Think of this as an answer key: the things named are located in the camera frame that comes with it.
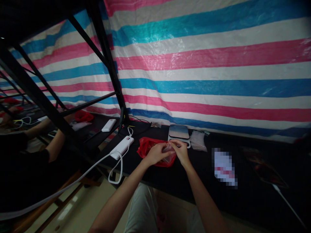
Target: hand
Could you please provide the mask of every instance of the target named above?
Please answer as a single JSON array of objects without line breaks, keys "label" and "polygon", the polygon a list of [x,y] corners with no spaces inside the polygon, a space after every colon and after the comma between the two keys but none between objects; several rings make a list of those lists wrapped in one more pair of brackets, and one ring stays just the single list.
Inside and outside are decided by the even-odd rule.
[{"label": "hand", "polygon": [[68,124],[70,124],[75,118],[75,114],[70,114],[68,116],[65,116],[64,119],[68,122]]},{"label": "hand", "polygon": [[156,164],[157,162],[161,161],[165,157],[169,156],[170,154],[173,154],[174,151],[168,151],[166,153],[162,153],[163,148],[167,147],[167,143],[158,143],[154,145],[147,156],[143,159],[143,162],[147,164],[148,167]]},{"label": "hand", "polygon": [[189,157],[188,157],[188,149],[187,149],[186,143],[184,143],[180,140],[177,140],[177,139],[170,140],[168,143],[176,151],[177,157],[179,158],[179,160],[180,160],[180,162],[184,168],[191,165],[191,162],[190,162]]}]

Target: digital scale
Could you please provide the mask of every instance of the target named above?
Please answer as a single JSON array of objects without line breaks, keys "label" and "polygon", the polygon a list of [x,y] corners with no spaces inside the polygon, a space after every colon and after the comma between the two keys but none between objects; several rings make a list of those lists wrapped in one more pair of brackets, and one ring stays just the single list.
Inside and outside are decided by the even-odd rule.
[{"label": "digital scale", "polygon": [[187,126],[182,125],[170,125],[168,133],[168,141],[178,139],[187,144],[187,148],[191,147],[189,140],[189,132]]}]

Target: plastic tarp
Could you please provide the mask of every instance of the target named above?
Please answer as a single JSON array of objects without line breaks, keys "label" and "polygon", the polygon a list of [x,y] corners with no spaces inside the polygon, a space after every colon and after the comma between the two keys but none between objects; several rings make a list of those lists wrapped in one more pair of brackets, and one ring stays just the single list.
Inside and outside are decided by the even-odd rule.
[{"label": "plastic tarp", "polygon": [[[104,2],[103,23],[130,114],[166,125],[284,142],[309,132],[307,1]],[[87,13],[75,17],[96,42]],[[113,90],[107,69],[68,21],[22,46],[67,105]],[[114,97],[88,110],[120,114]]]}]

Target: white cable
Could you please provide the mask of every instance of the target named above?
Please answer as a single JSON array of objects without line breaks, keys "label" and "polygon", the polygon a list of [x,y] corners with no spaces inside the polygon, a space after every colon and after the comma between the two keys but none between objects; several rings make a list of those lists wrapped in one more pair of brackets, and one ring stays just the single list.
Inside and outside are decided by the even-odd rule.
[{"label": "white cable", "polygon": [[[26,123],[26,122],[23,120],[23,119],[25,119],[25,118],[29,118],[29,123]],[[31,120],[32,120],[32,119],[31,119],[30,116],[26,116],[26,117],[21,118],[20,120],[16,120],[16,122],[14,122],[14,124],[15,124],[15,125],[18,125],[17,122],[21,121],[20,126],[17,127],[17,128],[11,128],[11,129],[19,129],[19,128],[21,128],[23,125],[34,125],[34,124],[38,123],[38,121],[36,121],[35,123],[31,123]]]},{"label": "white cable", "polygon": [[[132,138],[132,135],[134,133],[133,129],[130,128],[130,127],[127,127],[127,131],[129,132],[130,134],[130,139],[129,139],[129,146],[127,147],[127,151],[124,153],[124,155],[126,155],[126,153],[129,151],[129,148],[130,148],[130,142],[131,142],[131,138]],[[117,162],[117,164],[114,166],[114,168],[110,171],[109,173],[109,176],[108,176],[108,181],[112,184],[119,184],[121,179],[122,179],[122,173],[123,173],[123,157],[124,155],[120,156],[120,160]],[[119,162],[121,161],[121,171],[120,171],[120,177],[119,177],[119,180],[118,181],[112,181],[110,180],[110,176],[111,176],[111,173],[113,172],[113,170],[118,166]]]},{"label": "white cable", "polygon": [[[129,146],[127,148],[127,151],[126,153],[129,151],[129,148],[130,148],[130,140],[129,140]],[[120,155],[120,160],[121,160],[121,173],[120,173],[120,178],[119,178],[119,181],[118,182],[113,182],[113,181],[109,181],[110,183],[113,183],[113,184],[119,184],[120,183],[120,180],[122,178],[122,172],[123,172],[123,156],[126,154],[124,154],[123,156],[121,155],[121,153],[119,151],[115,151],[113,153],[119,153]],[[103,161],[105,158],[107,158],[108,156],[110,156],[111,154],[113,153],[109,153],[108,155],[104,156],[103,158],[101,158],[100,160],[98,160],[93,166],[91,166],[79,179],[77,179],[75,182],[73,182],[71,185],[65,187],[64,189],[52,194],[51,196],[37,202],[36,204],[33,204],[25,209],[22,209],[22,210],[18,210],[18,211],[12,211],[12,212],[6,212],[6,213],[0,213],[0,221],[3,221],[3,220],[7,220],[7,219],[12,219],[12,218],[16,218],[16,217],[19,217],[21,215],[24,215],[32,210],[34,210],[35,208],[39,207],[40,205],[43,205],[44,203],[46,203],[47,201],[49,201],[50,199],[54,198],[54,197],[57,197],[58,195],[62,194],[63,192],[65,192],[66,190],[70,189],[72,186],[74,186],[76,183],[78,183],[83,177],[86,176],[86,174],[88,174],[97,164],[99,164],[101,161]]]},{"label": "white cable", "polygon": [[290,209],[293,211],[293,213],[296,215],[296,217],[298,218],[298,220],[300,221],[301,225],[307,229],[307,227],[305,226],[304,222],[300,219],[300,217],[298,216],[298,214],[294,211],[294,209],[292,208],[292,206],[288,203],[288,201],[286,200],[286,198],[283,196],[283,194],[281,193],[281,190],[279,189],[278,186],[276,186],[275,184],[273,184],[274,189],[281,195],[281,197],[284,199],[284,201],[286,202],[286,204],[290,207]]}]

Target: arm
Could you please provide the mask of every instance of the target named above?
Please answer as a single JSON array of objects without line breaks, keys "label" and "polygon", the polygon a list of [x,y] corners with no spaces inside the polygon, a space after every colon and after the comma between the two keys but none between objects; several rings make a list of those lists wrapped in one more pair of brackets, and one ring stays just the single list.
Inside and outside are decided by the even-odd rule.
[{"label": "arm", "polygon": [[[71,115],[68,115],[68,116],[65,116],[64,119],[70,123],[73,118],[75,117],[74,114],[71,114]],[[60,131],[60,129],[57,131],[55,137],[53,138],[53,140],[50,142],[50,144],[46,147],[46,150],[49,152],[49,155],[50,155],[50,158],[49,158],[49,163],[50,162],[53,162],[57,159],[58,155],[59,155],[59,152],[61,152],[61,149],[65,143],[65,139],[66,139],[66,136],[63,134],[62,131]]]},{"label": "arm", "polygon": [[32,127],[31,129],[28,129],[25,134],[27,135],[28,139],[33,139],[36,136],[38,136],[44,129],[47,128],[47,126],[50,124],[51,120],[49,118],[46,118],[44,121],[40,122],[36,126]]},{"label": "arm", "polygon": [[179,140],[171,140],[169,144],[171,144],[171,146],[175,149],[181,164],[187,172],[194,200],[197,204],[205,231],[217,233],[229,232],[226,222],[224,221],[219,209],[189,160],[187,145]]},{"label": "arm", "polygon": [[109,198],[96,217],[89,233],[114,231],[147,169],[172,153],[172,151],[162,153],[162,149],[166,146],[166,143],[159,143],[151,148],[128,179]]}]

